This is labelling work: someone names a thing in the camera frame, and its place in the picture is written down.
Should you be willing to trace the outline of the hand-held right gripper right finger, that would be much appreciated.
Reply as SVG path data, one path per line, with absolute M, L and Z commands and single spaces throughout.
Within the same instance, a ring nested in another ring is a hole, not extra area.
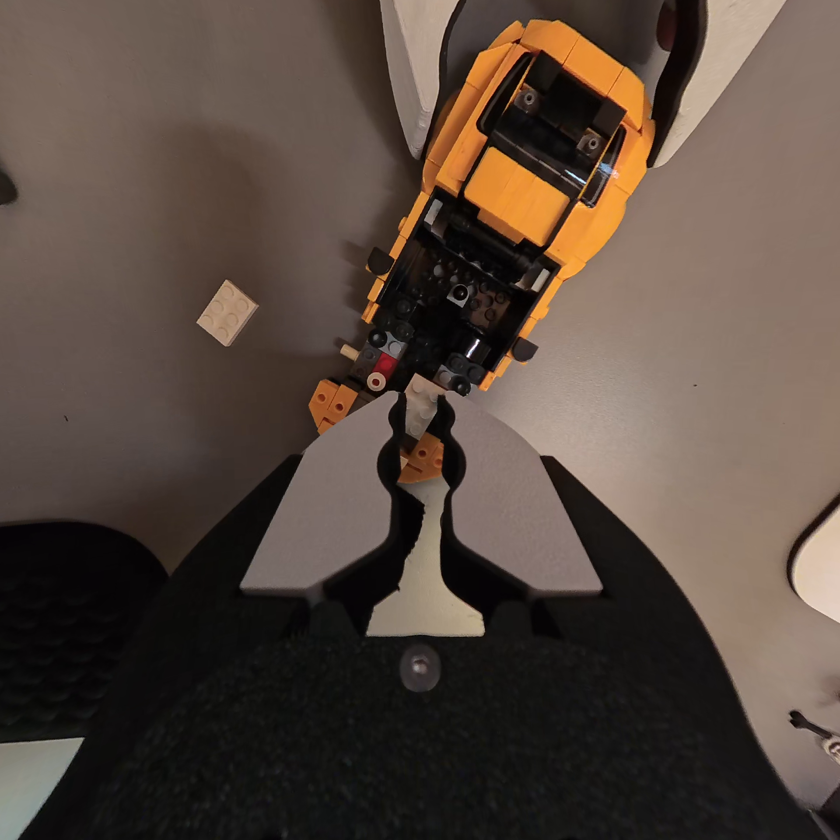
M 535 446 L 449 393 L 441 571 L 458 598 L 593 596 L 603 583 Z

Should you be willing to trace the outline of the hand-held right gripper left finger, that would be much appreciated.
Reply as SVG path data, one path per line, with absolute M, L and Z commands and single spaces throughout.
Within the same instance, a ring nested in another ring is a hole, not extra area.
M 244 594 L 378 605 L 399 591 L 424 518 L 399 487 L 404 415 L 406 399 L 388 393 L 307 449 Z

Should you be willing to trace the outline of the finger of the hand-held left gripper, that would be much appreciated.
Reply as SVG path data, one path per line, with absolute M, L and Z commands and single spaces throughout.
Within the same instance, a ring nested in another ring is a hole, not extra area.
M 382 0 L 395 105 L 412 158 L 421 160 L 447 105 L 449 41 L 464 3 Z
M 675 47 L 655 94 L 651 169 L 668 162 L 698 129 L 783 7 L 783 0 L 676 3 Z

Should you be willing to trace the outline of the white lego plate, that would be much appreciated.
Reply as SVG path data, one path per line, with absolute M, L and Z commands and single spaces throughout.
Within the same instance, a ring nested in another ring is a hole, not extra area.
M 411 384 L 404 390 L 406 397 L 406 421 L 404 428 L 406 435 L 421 441 L 433 419 L 438 411 L 438 399 L 447 395 L 447 390 L 421 375 L 414 375 Z
M 258 304 L 226 279 L 197 325 L 222 346 L 231 346 L 257 310 Z

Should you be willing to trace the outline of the orange lego car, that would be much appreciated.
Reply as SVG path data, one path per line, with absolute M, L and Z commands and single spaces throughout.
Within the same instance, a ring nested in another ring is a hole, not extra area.
M 375 283 L 351 370 L 320 380 L 319 435 L 414 375 L 468 397 L 537 355 L 560 286 L 615 237 L 657 125 L 642 81 L 560 20 L 511 25 L 474 61 L 427 152 L 423 191 Z M 442 432 L 404 432 L 401 483 L 436 478 Z

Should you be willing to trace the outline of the white book stand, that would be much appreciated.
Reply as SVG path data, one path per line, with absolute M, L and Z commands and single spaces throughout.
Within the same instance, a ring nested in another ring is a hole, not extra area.
M 840 623 L 840 497 L 794 541 L 789 585 L 804 605 Z

